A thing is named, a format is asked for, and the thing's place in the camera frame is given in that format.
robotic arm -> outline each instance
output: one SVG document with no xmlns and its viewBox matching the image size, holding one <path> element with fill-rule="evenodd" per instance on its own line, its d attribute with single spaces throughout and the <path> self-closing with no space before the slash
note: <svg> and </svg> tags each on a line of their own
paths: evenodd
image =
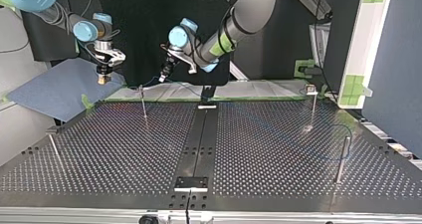
<svg viewBox="0 0 422 224">
<path fill-rule="evenodd" d="M 113 67 L 125 60 L 125 54 L 112 47 L 111 38 L 116 32 L 112 30 L 110 15 L 96 13 L 92 20 L 88 20 L 77 14 L 68 13 L 56 0 L 0 0 L 0 4 L 31 12 L 51 25 L 73 32 L 79 41 L 94 43 L 93 52 L 87 45 L 85 48 L 98 61 L 97 73 L 101 85 L 110 81 Z"/>
<path fill-rule="evenodd" d="M 168 36 L 167 59 L 161 71 L 160 81 L 171 75 L 177 63 L 190 65 L 189 74 L 195 74 L 197 67 L 209 73 L 219 63 L 219 58 L 236 49 L 237 43 L 248 35 L 259 32 L 270 20 L 276 0 L 227 0 L 230 9 L 219 30 L 204 44 L 196 36 L 198 26 L 189 19 L 183 19 Z"/>
</svg>

gray surface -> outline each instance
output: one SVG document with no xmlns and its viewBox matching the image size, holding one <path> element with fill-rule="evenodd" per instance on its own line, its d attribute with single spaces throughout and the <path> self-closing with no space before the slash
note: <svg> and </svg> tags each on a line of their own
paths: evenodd
<svg viewBox="0 0 422 224">
<path fill-rule="evenodd" d="M 2 167 L 0 195 L 9 201 L 0 205 L 168 208 L 164 198 L 171 192 L 194 104 L 149 104 L 148 120 L 141 108 L 140 103 L 102 105 L 55 136 L 60 158 L 46 142 L 18 156 L 18 165 Z M 47 198 L 37 200 L 40 195 Z"/>
<path fill-rule="evenodd" d="M 95 103 L 113 94 L 124 83 L 121 75 L 113 73 L 111 82 L 99 85 L 96 66 L 80 58 L 66 60 L 11 92 L 7 98 L 33 111 L 69 121 L 86 109 L 82 95 Z"/>
<path fill-rule="evenodd" d="M 224 103 L 218 117 L 214 167 L 197 174 L 213 177 L 210 210 L 421 212 L 422 172 L 332 104 L 312 119 L 312 101 Z M 335 185 L 339 124 L 352 145 Z"/>
<path fill-rule="evenodd" d="M 422 157 L 421 0 L 391 0 L 363 114 Z"/>
<path fill-rule="evenodd" d="M 422 172 L 330 102 L 314 118 L 312 101 L 147 110 L 148 124 L 140 103 L 102 104 L 57 136 L 62 163 L 47 142 L 17 156 L 0 168 L 0 206 L 184 209 L 172 187 L 193 174 L 210 186 L 192 210 L 422 213 Z M 352 147 L 334 185 L 339 124 Z"/>
</svg>

metal bracket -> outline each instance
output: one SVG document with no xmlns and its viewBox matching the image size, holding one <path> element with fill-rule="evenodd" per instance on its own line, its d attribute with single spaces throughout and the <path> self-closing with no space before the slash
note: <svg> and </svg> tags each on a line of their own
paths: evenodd
<svg viewBox="0 0 422 224">
<path fill-rule="evenodd" d="M 192 61 L 192 58 L 186 56 L 183 52 L 181 52 L 181 51 L 172 51 L 170 49 L 167 49 L 165 46 L 161 46 L 161 48 L 164 51 L 166 51 L 169 54 L 171 54 L 171 56 L 174 56 L 174 57 L 182 60 L 183 62 L 189 64 L 189 66 L 190 66 L 190 69 L 189 69 L 189 72 L 188 72 L 189 74 L 192 75 L 192 74 L 196 74 L 198 72 L 197 71 L 197 68 L 196 68 L 196 65 Z"/>
<path fill-rule="evenodd" d="M 204 86 L 201 93 L 201 102 L 198 106 L 200 110 L 217 109 L 217 104 L 210 101 L 217 90 L 216 86 Z"/>
<path fill-rule="evenodd" d="M 49 127 L 46 131 L 46 135 L 49 137 L 50 143 L 52 144 L 54 152 L 56 153 L 56 155 L 60 155 L 60 154 L 59 154 L 59 150 L 57 149 L 56 142 L 54 140 L 54 136 L 59 134 L 60 132 L 62 132 L 64 129 L 65 128 L 62 127 L 62 126 L 52 126 L 52 127 Z"/>
<path fill-rule="evenodd" d="M 175 192 L 208 192 L 208 177 L 177 177 Z"/>
</svg>

vertical metal post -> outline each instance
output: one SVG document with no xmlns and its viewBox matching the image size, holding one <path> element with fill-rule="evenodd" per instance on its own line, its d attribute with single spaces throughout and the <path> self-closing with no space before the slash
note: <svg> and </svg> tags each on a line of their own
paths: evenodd
<svg viewBox="0 0 422 224">
<path fill-rule="evenodd" d="M 313 114 L 316 111 L 316 105 L 317 105 L 317 93 L 314 95 Z"/>
<path fill-rule="evenodd" d="M 56 155 L 59 155 L 59 151 L 57 150 L 56 143 L 55 143 L 53 136 L 51 134 L 49 134 L 49 139 L 50 139 L 50 142 L 53 146 L 54 152 L 56 153 Z"/>
<path fill-rule="evenodd" d="M 343 144 L 343 148 L 342 148 L 341 156 L 340 156 L 340 162 L 338 164 L 337 175 L 335 176 L 335 184 L 341 183 L 341 177 L 344 170 L 345 158 L 347 156 L 347 150 L 348 150 L 348 146 L 350 145 L 350 142 L 351 142 L 351 137 L 347 136 L 344 139 L 344 144 Z"/>
</svg>

black cable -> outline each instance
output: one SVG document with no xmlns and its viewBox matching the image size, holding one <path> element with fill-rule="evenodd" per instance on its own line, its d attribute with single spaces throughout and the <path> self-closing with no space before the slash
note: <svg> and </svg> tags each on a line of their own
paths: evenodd
<svg viewBox="0 0 422 224">
<path fill-rule="evenodd" d="M 235 46 L 234 42 L 232 41 L 231 38 L 229 38 L 229 33 L 226 32 L 227 31 L 227 24 L 226 24 L 226 19 L 230 13 L 230 11 L 232 10 L 233 6 L 230 6 L 229 9 L 227 9 L 226 13 L 224 14 L 223 18 L 221 19 L 220 22 L 220 27 L 218 28 L 218 32 L 217 32 L 217 40 L 218 40 L 218 45 L 220 46 L 221 51 L 223 51 L 224 54 L 228 54 L 229 52 L 226 51 L 226 49 L 224 49 L 223 44 L 221 43 L 221 30 L 224 28 L 225 29 L 225 34 L 227 36 L 227 39 L 230 41 L 232 48 Z"/>
<path fill-rule="evenodd" d="M 317 55 L 317 61 L 318 61 L 318 67 L 320 68 L 320 70 L 322 71 L 322 76 L 323 79 L 325 80 L 326 85 L 328 86 L 329 90 L 331 91 L 332 96 L 335 99 L 335 102 L 338 104 L 338 99 L 337 97 L 333 94 L 333 90 L 331 85 L 328 82 L 328 79 L 326 78 L 325 75 L 325 71 L 322 68 L 321 62 L 320 62 L 320 56 L 319 56 L 319 47 L 318 47 L 318 43 L 317 43 L 317 13 L 319 11 L 319 7 L 320 7 L 320 0 L 317 0 L 317 4 L 316 4 L 316 21 L 314 23 L 314 34 L 315 34 L 315 39 L 316 39 L 316 55 Z"/>
<path fill-rule="evenodd" d="M 189 205 L 190 205 L 190 195 L 192 194 L 192 191 L 189 192 L 189 197 L 187 198 L 187 204 L 186 204 L 186 224 L 190 224 L 190 216 L 189 216 Z"/>
<path fill-rule="evenodd" d="M 24 50 L 26 47 L 28 47 L 28 45 L 29 45 L 29 39 L 24 46 L 17 48 L 17 49 L 14 49 L 14 50 L 10 50 L 10 51 L 0 51 L 0 54 L 19 52 L 19 51 Z"/>
</svg>

